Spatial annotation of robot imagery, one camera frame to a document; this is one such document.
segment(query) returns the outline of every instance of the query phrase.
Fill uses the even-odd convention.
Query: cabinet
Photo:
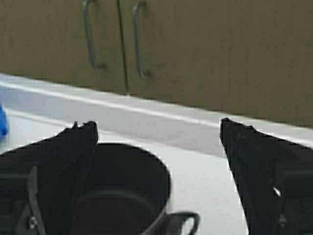
[[[243,89],[240,70],[230,79],[229,1],[197,2],[120,0],[130,94],[209,110],[246,108],[245,93],[234,93]]]
[[[247,110],[313,127],[313,2],[244,0]]]
[[[88,1],[89,59],[82,0],[0,0],[0,72],[126,93],[117,0]]]

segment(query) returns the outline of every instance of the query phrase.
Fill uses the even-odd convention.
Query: blue object
[[[5,112],[0,105],[0,139],[3,138],[8,133],[8,122]]]

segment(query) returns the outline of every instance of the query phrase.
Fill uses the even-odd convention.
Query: cooking pot
[[[194,222],[188,235],[194,235],[200,216],[169,213],[171,188],[169,170],[152,153],[99,143],[75,207],[71,235],[180,235],[190,218]]]

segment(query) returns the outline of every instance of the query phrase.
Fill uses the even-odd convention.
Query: brown cabinet
[[[0,0],[0,72],[124,94],[117,0],[91,0],[89,61],[81,0]]]
[[[120,1],[130,94],[209,110],[230,107],[228,1],[198,2]]]
[[[313,2],[241,5],[249,115],[313,127]]]

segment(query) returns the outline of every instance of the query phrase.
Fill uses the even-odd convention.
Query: metal handle
[[[95,56],[94,56],[94,47],[93,47],[91,29],[89,26],[89,17],[88,17],[88,7],[91,1],[95,2],[95,0],[83,1],[83,16],[84,16],[84,23],[85,23],[86,38],[87,38],[87,43],[88,43],[89,59],[94,69],[104,69],[106,65],[104,63],[98,65],[95,61]]]
[[[184,225],[184,223],[188,219],[194,219],[194,225],[188,235],[195,235],[200,224],[200,216],[197,213],[194,212],[177,212],[177,213],[172,213],[168,215],[168,224],[165,229],[165,234],[166,235],[181,235],[181,230]]]
[[[144,0],[141,0],[137,2],[133,7],[133,23],[134,23],[134,36],[135,36],[135,50],[136,50],[136,60],[137,60],[137,70],[142,78],[146,78],[150,75],[150,72],[148,70],[143,71],[142,69],[142,61],[141,61],[141,50],[139,45],[139,24],[138,24],[138,12],[140,7],[145,7],[147,5],[147,2]]]

